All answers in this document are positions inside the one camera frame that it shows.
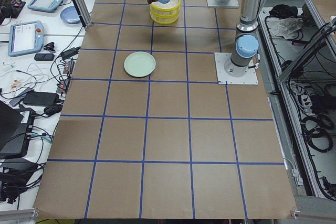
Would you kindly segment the yellow bamboo steamer basket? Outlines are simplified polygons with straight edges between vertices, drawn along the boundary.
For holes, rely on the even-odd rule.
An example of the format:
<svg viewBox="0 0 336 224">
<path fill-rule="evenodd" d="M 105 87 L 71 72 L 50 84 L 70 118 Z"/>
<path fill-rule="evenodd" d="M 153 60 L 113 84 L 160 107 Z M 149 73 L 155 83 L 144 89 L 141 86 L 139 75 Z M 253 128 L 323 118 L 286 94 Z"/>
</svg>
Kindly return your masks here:
<svg viewBox="0 0 336 224">
<path fill-rule="evenodd" d="M 173 15 L 180 10 L 181 0 L 170 0 L 166 4 L 153 2 L 150 4 L 150 11 L 158 15 Z"/>
<path fill-rule="evenodd" d="M 151 19 L 160 25 L 170 25 L 174 22 L 176 22 L 179 18 L 180 12 L 174 13 L 172 15 L 160 15 L 157 13 L 154 13 L 153 11 L 150 11 L 150 17 Z"/>
</svg>

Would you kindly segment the light green plate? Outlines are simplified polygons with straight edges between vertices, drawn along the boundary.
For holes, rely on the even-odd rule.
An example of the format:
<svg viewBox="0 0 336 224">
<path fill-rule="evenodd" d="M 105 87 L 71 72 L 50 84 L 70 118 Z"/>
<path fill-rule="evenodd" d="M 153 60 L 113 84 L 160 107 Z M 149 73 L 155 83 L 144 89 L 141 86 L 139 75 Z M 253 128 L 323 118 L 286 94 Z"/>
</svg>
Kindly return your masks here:
<svg viewBox="0 0 336 224">
<path fill-rule="evenodd" d="M 128 55 L 124 61 L 125 71 L 137 78 L 142 78 L 150 75 L 156 67 L 154 57 L 143 51 L 138 51 Z"/>
</svg>

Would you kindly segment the blue plate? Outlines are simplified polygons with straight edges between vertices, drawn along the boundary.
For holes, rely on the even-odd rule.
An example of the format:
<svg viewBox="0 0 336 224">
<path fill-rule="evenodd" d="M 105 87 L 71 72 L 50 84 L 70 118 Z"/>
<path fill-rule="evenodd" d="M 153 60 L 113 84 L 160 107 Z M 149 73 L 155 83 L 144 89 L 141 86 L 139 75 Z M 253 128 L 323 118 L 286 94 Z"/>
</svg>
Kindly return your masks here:
<svg viewBox="0 0 336 224">
<path fill-rule="evenodd" d="M 74 6 L 69 6 L 61 11 L 60 18 L 67 24 L 77 24 L 80 23 L 80 17 Z"/>
</svg>

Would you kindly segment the small black box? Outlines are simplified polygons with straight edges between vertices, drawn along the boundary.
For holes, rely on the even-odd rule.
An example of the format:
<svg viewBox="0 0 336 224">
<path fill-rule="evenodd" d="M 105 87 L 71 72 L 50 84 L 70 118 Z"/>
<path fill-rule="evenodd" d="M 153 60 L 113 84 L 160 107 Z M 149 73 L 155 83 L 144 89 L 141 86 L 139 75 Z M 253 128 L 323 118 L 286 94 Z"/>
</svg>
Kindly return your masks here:
<svg viewBox="0 0 336 224">
<path fill-rule="evenodd" d="M 34 60 L 35 61 L 53 61 L 55 55 L 52 53 L 38 53 L 35 54 Z"/>
</svg>

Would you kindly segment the lower teach pendant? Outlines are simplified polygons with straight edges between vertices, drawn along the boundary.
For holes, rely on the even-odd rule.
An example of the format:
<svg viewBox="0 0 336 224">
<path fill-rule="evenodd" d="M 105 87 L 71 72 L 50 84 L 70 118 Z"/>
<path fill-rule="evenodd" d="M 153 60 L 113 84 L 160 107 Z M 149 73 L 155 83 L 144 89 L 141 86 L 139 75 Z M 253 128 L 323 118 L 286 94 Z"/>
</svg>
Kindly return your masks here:
<svg viewBox="0 0 336 224">
<path fill-rule="evenodd" d="M 44 26 L 37 20 L 10 27 L 8 55 L 17 57 L 40 52 L 44 44 Z"/>
</svg>

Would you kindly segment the white cloth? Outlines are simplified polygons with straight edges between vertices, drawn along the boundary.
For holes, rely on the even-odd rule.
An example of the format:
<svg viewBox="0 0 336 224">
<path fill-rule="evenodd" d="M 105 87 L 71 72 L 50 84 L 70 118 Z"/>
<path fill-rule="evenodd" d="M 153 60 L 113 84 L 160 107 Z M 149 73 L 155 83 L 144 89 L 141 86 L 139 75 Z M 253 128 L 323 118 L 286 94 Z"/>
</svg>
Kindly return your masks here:
<svg viewBox="0 0 336 224">
<path fill-rule="evenodd" d="M 281 19 L 270 28 L 270 34 L 284 39 L 295 39 L 302 25 L 303 20 L 301 18 Z"/>
</svg>

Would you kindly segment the large black power brick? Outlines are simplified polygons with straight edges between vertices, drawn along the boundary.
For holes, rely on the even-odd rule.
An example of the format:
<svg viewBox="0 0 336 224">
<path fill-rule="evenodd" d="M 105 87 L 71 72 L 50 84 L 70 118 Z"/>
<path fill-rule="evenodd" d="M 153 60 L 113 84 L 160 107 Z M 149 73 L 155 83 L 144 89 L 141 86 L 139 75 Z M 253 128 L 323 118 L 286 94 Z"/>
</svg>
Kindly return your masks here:
<svg viewBox="0 0 336 224">
<path fill-rule="evenodd" d="M 32 106 L 54 105 L 59 100 L 57 93 L 50 92 L 29 92 L 23 99 L 23 104 Z"/>
</svg>

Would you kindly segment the black laptop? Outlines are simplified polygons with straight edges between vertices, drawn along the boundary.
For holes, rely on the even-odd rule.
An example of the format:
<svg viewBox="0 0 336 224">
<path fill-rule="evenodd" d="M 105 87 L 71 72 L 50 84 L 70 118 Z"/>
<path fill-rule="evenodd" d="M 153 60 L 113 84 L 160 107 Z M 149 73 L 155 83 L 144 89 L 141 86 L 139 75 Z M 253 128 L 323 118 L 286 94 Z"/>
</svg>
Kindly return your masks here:
<svg viewBox="0 0 336 224">
<path fill-rule="evenodd" d="M 1 102 L 1 159 L 19 158 L 27 154 L 34 124 L 31 108 L 13 109 Z"/>
</svg>

